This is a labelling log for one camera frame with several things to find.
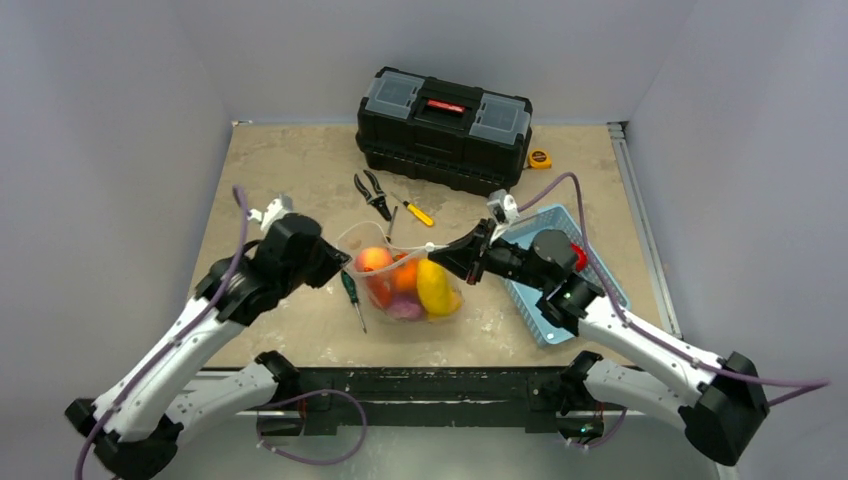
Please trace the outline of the yellow mango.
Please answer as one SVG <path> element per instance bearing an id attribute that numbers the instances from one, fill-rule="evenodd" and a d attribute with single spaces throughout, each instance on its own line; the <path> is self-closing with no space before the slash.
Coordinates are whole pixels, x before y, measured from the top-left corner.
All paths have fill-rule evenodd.
<path id="1" fill-rule="evenodd" d="M 416 287 L 424 309 L 435 316 L 453 312 L 453 291 L 443 267 L 428 259 L 418 262 Z"/>

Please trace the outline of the clear zip top bag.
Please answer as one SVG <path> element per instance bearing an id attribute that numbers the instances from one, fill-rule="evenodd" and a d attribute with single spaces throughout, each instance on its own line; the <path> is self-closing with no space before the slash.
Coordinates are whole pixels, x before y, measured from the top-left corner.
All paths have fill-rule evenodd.
<path id="1" fill-rule="evenodd" d="M 365 221 L 339 235 L 335 246 L 351 257 L 345 272 L 381 320 L 440 323 L 464 306 L 458 281 L 428 259 L 430 244 L 397 246 L 380 225 Z"/>

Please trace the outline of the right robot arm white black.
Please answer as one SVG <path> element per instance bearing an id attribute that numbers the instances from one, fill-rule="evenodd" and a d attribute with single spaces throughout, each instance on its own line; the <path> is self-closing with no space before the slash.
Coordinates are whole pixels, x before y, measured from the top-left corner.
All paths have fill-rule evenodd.
<path id="1" fill-rule="evenodd" d="M 495 238 L 494 232 L 494 221 L 483 220 L 445 246 L 427 245 L 427 257 L 470 285 L 491 273 L 537 290 L 536 307 L 549 324 L 631 363 L 581 352 L 560 374 L 555 396 L 562 414 L 612 403 L 680 429 L 718 464 L 738 463 L 770 413 L 749 358 L 709 354 L 625 311 L 579 273 L 587 253 L 563 231 L 542 230 L 528 247 Z"/>

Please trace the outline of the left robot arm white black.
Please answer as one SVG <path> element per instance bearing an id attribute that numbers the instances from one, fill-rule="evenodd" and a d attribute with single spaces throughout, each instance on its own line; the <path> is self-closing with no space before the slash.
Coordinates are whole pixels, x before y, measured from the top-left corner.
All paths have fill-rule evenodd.
<path id="1" fill-rule="evenodd" d="M 120 479 L 151 479 L 203 429 L 237 412 L 270 405 L 284 409 L 303 390 L 299 370 L 282 354 L 259 354 L 215 387 L 184 387 L 207 361 L 261 314 L 297 288 L 320 288 L 351 260 L 322 236 L 312 218 L 287 213 L 261 240 L 244 243 L 215 262 L 183 312 L 121 381 L 94 400 L 76 399 L 65 416 Z"/>

